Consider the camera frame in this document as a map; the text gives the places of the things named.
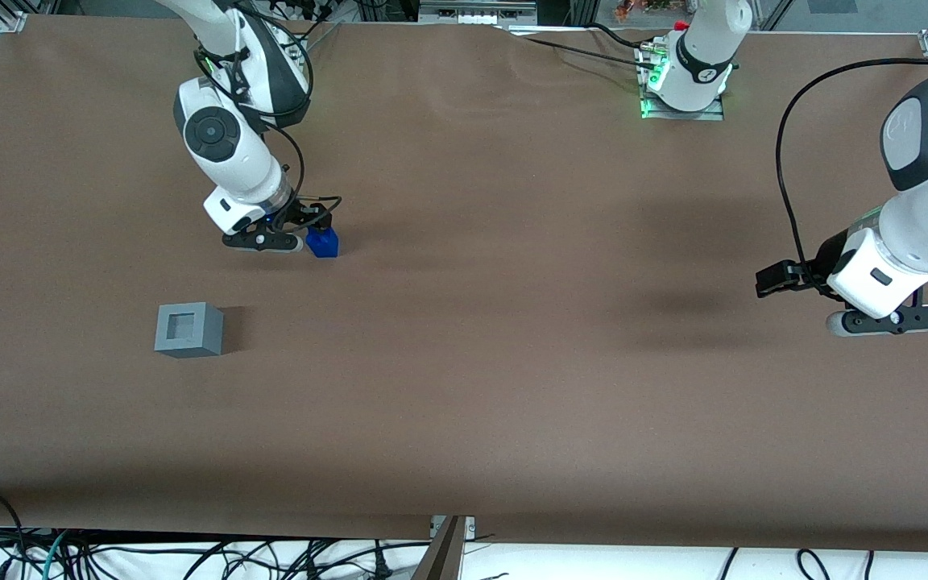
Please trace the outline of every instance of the black cable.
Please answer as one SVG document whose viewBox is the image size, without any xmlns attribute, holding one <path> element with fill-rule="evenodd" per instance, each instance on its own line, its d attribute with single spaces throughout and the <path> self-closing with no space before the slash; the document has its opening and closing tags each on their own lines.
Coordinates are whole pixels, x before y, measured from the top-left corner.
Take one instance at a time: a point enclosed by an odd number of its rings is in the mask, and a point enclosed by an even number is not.
<svg viewBox="0 0 928 580">
<path fill-rule="evenodd" d="M 804 276 L 807 278 L 811 287 L 814 287 L 815 290 L 818 290 L 818 293 L 822 296 L 827 296 L 830 298 L 835 298 L 835 300 L 841 300 L 838 296 L 826 290 L 818 282 L 818 279 L 815 278 L 813 272 L 810 271 L 807 267 L 807 259 L 804 257 L 804 246 L 802 241 L 800 241 L 800 232 L 797 228 L 797 218 L 793 212 L 793 206 L 789 203 L 789 194 L 787 193 L 787 188 L 785 188 L 785 180 L 783 177 L 783 136 L 785 135 L 785 126 L 787 126 L 787 121 L 789 120 L 789 114 L 792 113 L 794 107 L 797 105 L 797 102 L 802 99 L 804 94 L 813 89 L 820 82 L 827 80 L 827 78 L 836 77 L 837 74 L 847 73 L 850 70 L 856 70 L 859 68 L 867 68 L 872 66 L 886 66 L 892 64 L 912 64 L 912 65 L 921 65 L 928 66 L 928 60 L 926 59 L 906 59 L 906 58 L 892 58 L 892 59 L 871 59 L 866 61 L 858 61 L 844 66 L 836 67 L 828 72 L 820 74 L 820 76 L 815 77 L 809 84 L 804 85 L 800 91 L 797 91 L 797 94 L 794 95 L 793 99 L 789 100 L 787 109 L 783 113 L 783 118 L 780 120 L 780 128 L 776 135 L 776 178 L 778 184 L 780 185 L 780 194 L 783 196 L 783 205 L 785 210 L 787 210 L 787 217 L 789 218 L 789 228 L 793 232 L 793 242 L 794 246 L 797 249 L 797 259 L 800 261 L 800 267 L 804 272 Z"/>
<path fill-rule="evenodd" d="M 865 574 L 862 576 L 864 580 L 872 579 L 872 561 L 876 559 L 876 550 L 869 550 L 868 555 L 865 557 Z"/>
<path fill-rule="evenodd" d="M 802 573 L 804 578 L 807 580 L 818 580 L 815 576 L 811 576 L 809 573 L 807 573 L 807 570 L 804 570 L 804 554 L 810 555 L 810 557 L 814 558 L 814 564 L 818 565 L 818 569 L 822 571 L 822 576 L 825 578 L 825 580 L 829 580 L 829 570 L 826 570 L 826 567 L 822 565 L 822 559 L 818 557 L 818 555 L 813 551 L 806 548 L 797 550 L 797 568 L 800 570 L 800 573 Z"/>
<path fill-rule="evenodd" d="M 725 558 L 725 565 L 722 566 L 722 575 L 719 576 L 719 580 L 725 580 L 729 576 L 729 566 L 732 566 L 733 558 L 736 558 L 736 552 L 740 548 L 736 547 L 733 550 L 729 551 L 729 557 Z"/>
<path fill-rule="evenodd" d="M 641 40 L 641 41 L 638 41 L 638 43 L 633 43 L 632 40 L 626 40 L 625 38 L 618 36 L 618 34 L 616 34 L 614 30 L 609 29 L 607 28 L 607 26 L 604 26 L 602 23 L 598 23 L 598 22 L 590 22 L 588 23 L 588 25 L 586 25 L 586 28 L 595 28 L 597 30 L 603 31 L 603 33 L 611 37 L 611 40 L 614 40 L 615 43 L 621 44 L 623 45 L 623 47 L 629 47 L 629 48 L 639 48 L 640 44 L 647 43 L 648 40 L 654 39 L 654 37 L 651 37 L 651 38 L 648 38 L 647 40 Z"/>
<path fill-rule="evenodd" d="M 562 49 L 562 51 L 577 52 L 579 55 L 595 56 L 595 58 L 604 59 L 605 61 L 620 62 L 622 64 L 627 64 L 629 66 L 635 66 L 638 68 L 654 68 L 654 65 L 650 63 L 636 62 L 631 59 L 620 59 L 618 58 L 618 56 L 604 55 L 604 54 L 600 54 L 600 52 L 586 51 L 586 49 L 582 49 L 582 48 L 566 47 L 566 45 L 564 44 L 550 43 L 548 40 L 540 40 L 538 38 L 531 38 L 527 36 L 525 37 L 525 39 L 527 41 L 530 41 L 530 43 L 542 44 L 544 45 L 544 47 L 560 48 Z"/>
<path fill-rule="evenodd" d="M 320 565 L 317 567 L 317 573 L 323 574 L 324 572 L 327 572 L 327 570 L 338 568 L 339 566 L 347 566 L 350 564 L 350 561 L 354 561 L 354 559 L 357 559 L 359 557 L 365 557 L 366 555 L 373 554 L 377 551 L 395 550 L 398 548 L 420 548 L 422 546 L 428 546 L 428 544 L 429 544 L 428 542 L 405 542 L 403 544 L 391 544 L 391 545 L 382 546 L 379 548 L 371 548 L 369 550 L 364 550 L 361 552 L 357 552 L 355 554 L 350 554 L 349 557 L 340 558 L 337 561 L 329 562 L 329 564 Z"/>
<path fill-rule="evenodd" d="M 23 544 L 23 526 L 19 523 L 19 515 L 16 514 L 16 510 L 14 510 L 12 504 L 7 502 L 3 496 L 0 496 L 0 504 L 8 512 L 10 512 L 10 518 L 14 521 L 14 526 L 16 527 L 16 544 L 18 545 L 19 555 L 21 555 L 21 568 L 19 568 L 19 577 L 25 578 L 25 574 L 27 573 L 27 547 Z"/>
<path fill-rule="evenodd" d="M 221 543 L 216 544 L 216 546 L 214 546 L 213 548 L 210 548 L 209 550 L 206 550 L 205 552 L 203 552 L 203 554 L 199 556 L 199 559 L 197 559 L 195 562 L 192 563 L 191 568 L 188 568 L 188 572 L 184 573 L 183 580 L 189 580 L 189 578 L 191 578 L 192 575 L 195 573 L 195 570 L 198 569 L 199 566 L 203 565 L 204 561 L 207 561 L 207 559 L 210 559 L 210 557 L 216 557 L 216 555 L 220 553 L 222 550 L 224 550 L 224 547 L 227 546 L 228 544 L 229 542 L 221 542 Z"/>
</svg>

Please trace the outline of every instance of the blue block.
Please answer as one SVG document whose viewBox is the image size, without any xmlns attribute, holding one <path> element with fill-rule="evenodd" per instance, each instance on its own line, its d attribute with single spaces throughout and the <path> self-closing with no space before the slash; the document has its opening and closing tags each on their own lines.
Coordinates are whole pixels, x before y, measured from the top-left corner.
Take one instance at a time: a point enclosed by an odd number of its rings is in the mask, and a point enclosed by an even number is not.
<svg viewBox="0 0 928 580">
<path fill-rule="evenodd" d="M 155 352 L 174 358 L 218 356 L 224 313 L 206 302 L 163 304 L 155 319 Z"/>
<path fill-rule="evenodd" d="M 324 231 L 310 228 L 306 232 L 306 245 L 310 246 L 310 252 L 318 258 L 338 257 L 338 235 L 335 234 L 335 228 Z"/>
</svg>

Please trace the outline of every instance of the white floor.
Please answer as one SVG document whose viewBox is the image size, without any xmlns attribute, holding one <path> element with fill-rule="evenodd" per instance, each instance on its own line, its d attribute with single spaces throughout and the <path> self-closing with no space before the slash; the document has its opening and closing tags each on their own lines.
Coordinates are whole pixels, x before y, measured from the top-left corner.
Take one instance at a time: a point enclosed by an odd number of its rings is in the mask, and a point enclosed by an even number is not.
<svg viewBox="0 0 928 580">
<path fill-rule="evenodd" d="M 207 548 L 211 544 L 195 544 Z M 242 549 L 258 546 L 246 543 Z M 305 547 L 302 542 L 277 544 L 279 558 L 289 562 Z M 347 554 L 372 547 L 371 541 L 346 541 L 321 555 L 322 561 L 334 561 Z M 727 548 L 658 548 L 616 546 L 555 546 L 526 544 L 472 544 L 464 557 L 461 580 L 487 580 L 506 573 L 505 580 L 718 580 Z M 265 559 L 270 559 L 268 552 Z M 424 548 L 387 550 L 387 564 L 401 570 L 395 580 L 409 577 L 413 566 L 421 559 Z M 802 579 L 796 565 L 795 550 L 741 549 L 736 555 L 729 580 L 798 580 Z M 859 580 L 865 567 L 865 552 L 820 550 L 831 580 Z M 4 561 L 0 551 L 0 565 Z M 119 580 L 177 580 L 184 577 L 195 555 L 136 555 L 107 553 L 97 561 Z M 361 566 L 371 569 L 373 558 L 362 557 Z M 220 578 L 224 559 L 210 558 L 192 580 Z M 10 571 L 10 580 L 19 576 L 18 566 Z M 809 566 L 815 579 L 822 574 Z M 34 578 L 29 568 L 29 578 Z M 250 566 L 239 570 L 232 580 L 263 580 L 267 572 Z M 325 579 L 363 580 L 368 576 L 353 566 L 332 569 Z M 880 552 L 872 566 L 872 580 L 918 580 L 928 578 L 928 554 Z"/>
</svg>

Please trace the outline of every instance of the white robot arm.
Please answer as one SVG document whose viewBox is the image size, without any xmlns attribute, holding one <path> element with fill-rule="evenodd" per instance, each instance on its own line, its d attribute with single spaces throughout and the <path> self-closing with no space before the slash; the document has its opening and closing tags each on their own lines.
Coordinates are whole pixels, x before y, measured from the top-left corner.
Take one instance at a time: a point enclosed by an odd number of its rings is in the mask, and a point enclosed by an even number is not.
<svg viewBox="0 0 928 580">
<path fill-rule="evenodd" d="M 928 307 L 903 305 L 928 282 L 928 80 L 887 115 L 880 145 L 898 194 L 823 243 L 808 272 L 789 260 L 758 272 L 759 296 L 825 280 L 851 307 L 829 318 L 837 335 L 928 330 Z"/>
<path fill-rule="evenodd" d="M 310 84 L 296 62 L 310 66 L 302 44 L 239 0 L 157 1 L 181 16 L 201 44 L 196 59 L 204 76 L 178 88 L 174 122 L 188 153 L 217 184 L 203 208 L 228 246 L 302 249 L 301 239 L 281 228 L 324 209 L 299 203 L 286 168 L 262 139 L 268 129 L 301 121 L 309 106 Z"/>
<path fill-rule="evenodd" d="M 706 109 L 723 91 L 752 21 L 747 0 L 703 0 L 688 29 L 665 37 L 666 58 L 647 88 L 675 110 Z"/>
</svg>

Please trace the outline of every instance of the gray square block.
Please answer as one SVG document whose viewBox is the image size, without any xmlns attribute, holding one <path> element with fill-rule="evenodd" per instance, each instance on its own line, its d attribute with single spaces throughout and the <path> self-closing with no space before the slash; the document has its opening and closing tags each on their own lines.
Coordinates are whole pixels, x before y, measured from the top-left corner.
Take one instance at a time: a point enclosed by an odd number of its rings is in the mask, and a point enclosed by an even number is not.
<svg viewBox="0 0 928 580">
<path fill-rule="evenodd" d="M 224 313 L 206 302 L 163 304 L 155 319 L 155 352 L 174 358 L 218 356 Z"/>
</svg>

